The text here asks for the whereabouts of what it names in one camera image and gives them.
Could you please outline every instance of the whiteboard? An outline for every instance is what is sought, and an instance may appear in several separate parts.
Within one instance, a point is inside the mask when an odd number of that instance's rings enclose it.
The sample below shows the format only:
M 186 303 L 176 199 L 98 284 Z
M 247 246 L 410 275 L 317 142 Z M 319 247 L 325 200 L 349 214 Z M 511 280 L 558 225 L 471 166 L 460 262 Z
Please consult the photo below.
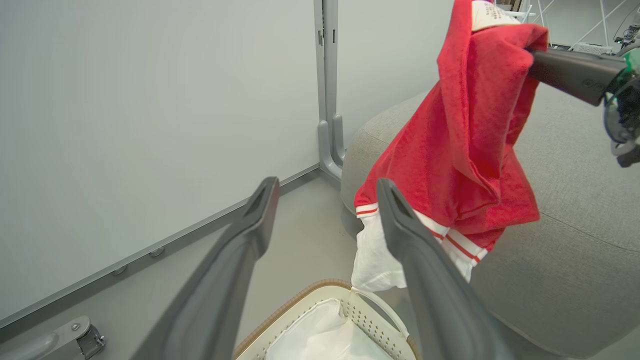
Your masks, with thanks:
M 344 143 L 385 109 L 431 89 L 453 0 L 348 0 L 338 7 L 337 112 Z
M 318 163 L 312 1 L 0 3 L 0 327 Z

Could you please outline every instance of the laundry basket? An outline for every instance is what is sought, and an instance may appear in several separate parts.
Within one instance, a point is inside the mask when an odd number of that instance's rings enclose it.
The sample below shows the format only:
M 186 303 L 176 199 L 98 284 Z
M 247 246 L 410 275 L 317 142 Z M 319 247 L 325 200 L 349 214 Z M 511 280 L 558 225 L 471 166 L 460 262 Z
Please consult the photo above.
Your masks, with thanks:
M 339 299 L 342 312 L 394 360 L 419 360 L 415 340 L 393 309 L 377 295 L 358 291 L 342 280 L 327 279 L 310 285 L 255 329 L 234 352 L 235 360 L 262 360 L 271 343 L 305 311 L 320 301 Z M 394 324 L 373 309 L 376 304 Z

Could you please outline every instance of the cable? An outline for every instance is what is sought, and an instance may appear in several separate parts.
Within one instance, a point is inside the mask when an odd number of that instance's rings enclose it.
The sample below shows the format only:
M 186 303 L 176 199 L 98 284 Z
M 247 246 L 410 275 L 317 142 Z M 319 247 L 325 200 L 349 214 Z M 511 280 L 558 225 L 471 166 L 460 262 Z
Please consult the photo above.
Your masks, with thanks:
M 618 29 L 616 30 L 616 33 L 613 34 L 613 39 L 616 39 L 616 36 L 618 35 L 618 32 L 620 31 L 620 28 L 622 28 L 622 24 L 625 23 L 625 21 L 627 21 L 627 18 L 629 17 L 629 15 L 631 15 L 634 11 L 636 11 L 638 8 L 640 7 L 640 3 L 638 3 L 638 5 L 635 5 L 633 10 L 631 10 L 627 16 L 625 16 L 624 20 L 622 20 L 622 22 L 620 23 L 620 26 L 618 26 Z

